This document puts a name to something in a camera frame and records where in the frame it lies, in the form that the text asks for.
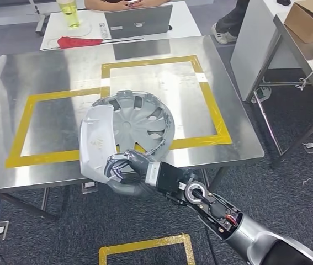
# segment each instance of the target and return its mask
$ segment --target stainless steel table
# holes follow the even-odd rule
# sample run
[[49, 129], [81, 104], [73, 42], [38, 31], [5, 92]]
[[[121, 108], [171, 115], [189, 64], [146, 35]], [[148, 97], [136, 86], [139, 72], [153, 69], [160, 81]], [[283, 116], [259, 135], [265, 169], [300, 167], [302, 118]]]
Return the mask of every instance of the stainless steel table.
[[124, 89], [168, 106], [176, 133], [164, 160], [176, 167], [219, 166], [222, 175], [264, 156], [210, 36], [2, 55], [1, 198], [18, 205], [6, 193], [87, 181], [78, 162], [81, 120]]
[[[294, 149], [301, 146], [302, 143], [305, 142], [308, 139], [310, 135], [313, 133], [313, 122], [309, 125], [305, 132], [302, 133], [299, 138], [294, 141], [292, 145], [289, 148], [283, 151], [280, 147], [279, 142], [277, 141], [277, 137], [275, 136], [274, 129], [271, 127], [270, 121], [268, 119], [267, 115], [265, 114], [265, 109], [261, 104], [261, 102], [258, 99], [258, 95], [256, 94], [256, 90], [258, 87], [261, 86], [290, 86], [290, 85], [297, 85], [297, 84], [302, 84], [302, 82], [279, 82], [279, 83], [262, 83], [262, 78], [268, 70], [268, 66], [271, 64], [271, 60], [275, 55], [276, 51], [279, 47], [279, 44], [281, 41], [285, 41], [286, 44], [291, 50], [293, 56], [297, 60], [299, 65], [303, 70], [303, 72], [306, 76], [309, 76], [313, 71], [313, 43], [305, 44], [299, 38], [295, 33], [292, 32], [290, 29], [285, 26], [283, 23], [285, 21], [286, 14], [277, 14], [274, 18], [274, 24], [277, 26], [277, 31], [274, 37], [271, 40], [271, 43], [269, 48], [268, 55], [267, 58], [263, 62], [263, 66], [262, 70], [259, 72], [259, 76], [256, 80], [255, 84], [253, 85], [252, 92], [247, 98], [247, 101], [250, 102], [250, 99], [254, 96], [258, 102], [262, 115], [265, 120], [267, 127], [271, 133], [271, 138], [274, 142], [276, 148], [279, 153], [279, 157], [277, 157], [271, 166], [276, 167], [280, 161], [286, 158], [288, 155], [292, 153]], [[309, 77], [310, 82], [307, 82], [306, 85], [311, 84], [313, 86], [313, 75]]]

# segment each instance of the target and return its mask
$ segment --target laptop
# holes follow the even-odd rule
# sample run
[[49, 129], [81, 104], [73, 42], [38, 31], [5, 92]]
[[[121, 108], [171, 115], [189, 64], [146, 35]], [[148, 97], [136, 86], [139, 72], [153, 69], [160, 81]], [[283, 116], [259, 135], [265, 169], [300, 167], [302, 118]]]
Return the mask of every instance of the laptop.
[[112, 39], [165, 33], [172, 5], [105, 13]]

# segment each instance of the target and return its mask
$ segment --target yellow tape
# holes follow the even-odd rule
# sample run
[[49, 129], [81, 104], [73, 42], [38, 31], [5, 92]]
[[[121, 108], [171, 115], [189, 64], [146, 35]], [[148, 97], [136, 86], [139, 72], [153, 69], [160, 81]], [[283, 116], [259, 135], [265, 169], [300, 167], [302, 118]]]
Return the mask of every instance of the yellow tape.
[[136, 250], [146, 250], [148, 248], [169, 246], [183, 243], [188, 265], [195, 265], [193, 249], [189, 235], [163, 237], [158, 239], [145, 240], [133, 243], [127, 243], [117, 246], [101, 247], [99, 250], [99, 265], [107, 265], [107, 255], [130, 252]]
[[35, 101], [33, 98], [28, 97], [26, 105], [25, 105], [23, 115], [21, 116], [20, 123], [9, 152], [9, 157], [19, 157], [21, 155], [25, 138], [26, 138], [27, 130], [29, 130], [31, 116], [32, 116], [32, 112], [34, 111], [35, 104]]
[[[111, 69], [115, 68], [125, 68], [125, 67], [136, 67], [144, 65], [158, 65], [165, 63], [177, 63], [177, 62], [190, 62], [195, 73], [204, 74], [201, 64], [198, 60], [196, 55], [182, 56], [182, 57], [171, 57], [164, 59], [152, 59], [152, 60], [141, 60], [141, 61], [132, 61], [132, 62], [115, 62], [115, 63], [105, 63], [101, 66], [101, 78], [110, 78]], [[201, 137], [192, 137], [187, 139], [178, 139], [173, 140], [170, 146], [170, 149], [182, 149], [190, 147], [199, 147], [199, 146], [210, 146], [218, 144], [231, 144], [232, 143], [226, 125], [225, 124], [220, 110], [216, 104], [216, 101], [213, 97], [209, 83], [206, 82], [207, 79], [200, 79], [199, 85], [208, 107], [210, 117], [216, 130], [216, 135], [201, 136]], [[51, 93], [35, 94], [29, 96], [25, 106], [20, 123], [15, 135], [11, 149], [8, 157], [5, 166], [6, 167], [20, 167], [28, 165], [38, 165], [42, 163], [58, 163], [66, 161], [75, 161], [79, 160], [78, 150], [64, 151], [64, 152], [52, 152], [44, 153], [38, 155], [30, 155], [21, 157], [21, 152], [26, 137], [26, 133], [29, 129], [30, 119], [32, 116], [32, 112], [35, 108], [35, 104], [39, 101], [61, 99], [76, 96], [84, 96], [91, 94], [101, 94], [102, 98], [106, 98], [109, 95], [110, 87], [103, 86], [101, 88], [90, 88], [90, 89], [81, 89], [74, 91], [57, 91]]]
[[[8, 157], [5, 161], [5, 167], [22, 167], [30, 165], [38, 165], [44, 163], [59, 163], [66, 161], [76, 161], [79, 160], [78, 150], [72, 151], [63, 151], [63, 152], [51, 152], [51, 153], [42, 153], [38, 155], [30, 156], [21, 156], [25, 138], [26, 138], [27, 131], [30, 124], [31, 117], [32, 116], [35, 105], [39, 101], [52, 100], [52, 99], [61, 99], [61, 98], [70, 98], [77, 96], [85, 96], [92, 94], [102, 93], [102, 88], [90, 88], [73, 91], [57, 91], [51, 93], [34, 94], [27, 98], [26, 104], [23, 109], [21, 116], [20, 123], [17, 128], [11, 149], [9, 152]], [[103, 90], [105, 94], [109, 92], [109, 88]]]
[[79, 160], [79, 150], [41, 153], [39, 155], [8, 157], [5, 162], [6, 167], [23, 167], [47, 163], [60, 163]]

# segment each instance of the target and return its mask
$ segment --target floor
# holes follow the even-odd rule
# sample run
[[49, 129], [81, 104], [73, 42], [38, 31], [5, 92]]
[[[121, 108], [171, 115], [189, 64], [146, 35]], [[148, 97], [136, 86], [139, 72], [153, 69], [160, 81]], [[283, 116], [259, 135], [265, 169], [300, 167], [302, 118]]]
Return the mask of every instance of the floor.
[[[190, 10], [201, 32], [207, 35], [213, 23], [234, 4], [234, 0], [215, 0]], [[0, 55], [38, 50], [41, 39], [35, 35], [35, 27], [0, 26]], [[229, 64], [233, 45], [216, 47], [233, 76]], [[284, 77], [296, 74], [285, 72]], [[272, 71], [267, 79], [279, 76], [282, 73]], [[287, 146], [313, 119], [313, 90], [277, 88], [264, 105], [279, 140]], [[299, 148], [280, 167], [270, 169], [268, 164], [276, 155], [274, 144], [257, 106], [244, 107], [265, 156], [258, 163], [231, 168], [217, 192], [264, 226], [313, 250], [313, 155]], [[215, 172], [208, 170], [210, 176]], [[14, 195], [39, 206], [43, 190]], [[213, 264], [204, 226], [193, 212], [159, 195], [123, 197], [104, 185], [98, 193], [81, 195], [78, 185], [56, 187], [50, 193], [48, 211], [60, 218], [48, 222], [0, 201], [0, 220], [10, 221], [7, 239], [0, 242], [0, 254], [7, 264], [97, 264], [98, 250], [103, 246], [188, 234], [196, 264]], [[245, 264], [225, 243], [210, 237], [219, 264]], [[184, 246], [177, 244], [111, 255], [108, 264], [186, 264], [186, 256]]]

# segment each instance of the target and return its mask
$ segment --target sneaker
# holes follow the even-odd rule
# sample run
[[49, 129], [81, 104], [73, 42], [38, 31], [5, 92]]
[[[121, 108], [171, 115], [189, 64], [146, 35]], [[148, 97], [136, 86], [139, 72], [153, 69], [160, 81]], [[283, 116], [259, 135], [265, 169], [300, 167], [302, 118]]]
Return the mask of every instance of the sneaker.
[[[258, 95], [259, 101], [263, 102], [268, 99], [271, 95], [271, 87], [259, 87], [256, 90], [256, 94]], [[256, 100], [254, 96], [253, 96], [251, 102], [253, 104], [256, 104]]]
[[216, 23], [212, 26], [211, 32], [215, 36], [216, 41], [220, 44], [235, 43], [237, 37], [232, 36], [229, 32], [219, 33], [216, 31]]

